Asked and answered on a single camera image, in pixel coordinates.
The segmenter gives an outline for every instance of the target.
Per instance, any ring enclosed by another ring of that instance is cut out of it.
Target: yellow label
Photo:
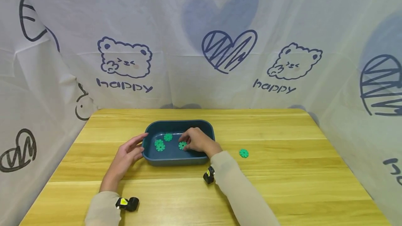
[[[122,198],[120,200],[120,205],[127,205],[127,204],[128,204],[128,201],[126,199]]]

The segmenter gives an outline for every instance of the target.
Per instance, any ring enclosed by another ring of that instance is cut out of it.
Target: blue plastic tray
[[[203,152],[193,150],[183,151],[178,148],[178,139],[189,128],[200,128],[209,138],[215,140],[214,129],[208,121],[204,120],[162,120],[151,123],[145,130],[149,133],[142,144],[142,155],[153,166],[184,166],[202,165],[208,162],[208,157]],[[172,134],[173,139],[169,142],[164,140],[165,134]],[[156,151],[155,141],[162,140],[165,150]]]

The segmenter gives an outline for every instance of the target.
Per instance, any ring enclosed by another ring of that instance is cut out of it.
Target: cartoon bear face
[[[308,49],[291,43],[282,49],[279,58],[267,70],[267,74],[277,79],[295,80],[307,75],[321,57],[321,50]]]
[[[128,44],[104,37],[98,41],[101,69],[130,78],[143,78],[150,73],[152,52],[146,45]]]

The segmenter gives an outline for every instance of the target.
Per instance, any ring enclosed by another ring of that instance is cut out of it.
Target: blue heart
[[[163,105],[162,107],[159,107],[159,108],[161,108],[161,109],[171,109],[171,108],[174,108],[174,109],[201,109],[201,106],[198,104],[195,104],[195,103],[190,103],[190,104],[186,104],[182,107],[177,107],[174,104],[170,103],[170,104]]]
[[[288,108],[297,108],[297,109],[306,111],[306,108],[303,105],[291,105]],[[311,116],[311,118],[314,120],[314,122],[317,124],[317,126],[320,126],[320,120],[318,119],[317,115],[315,115],[315,113],[313,113],[313,112],[307,112],[307,113]]]
[[[371,34],[359,62],[360,97],[369,115],[402,116],[402,12]]]
[[[182,26],[191,45],[202,52],[201,42],[210,31],[220,30],[237,37],[248,30],[259,0],[228,0],[219,9],[213,0],[187,0],[183,5]]]
[[[211,31],[204,37],[201,47],[209,64],[228,74],[246,59],[256,42],[257,33],[254,30],[244,31],[235,41],[223,31]]]

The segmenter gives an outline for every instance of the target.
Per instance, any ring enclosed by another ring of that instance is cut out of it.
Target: beige sleeve
[[[261,194],[227,151],[212,156],[211,165],[215,170],[215,182],[227,196],[241,226],[280,225]]]
[[[121,218],[116,202],[119,197],[111,191],[96,194],[89,205],[85,226],[118,226]]]

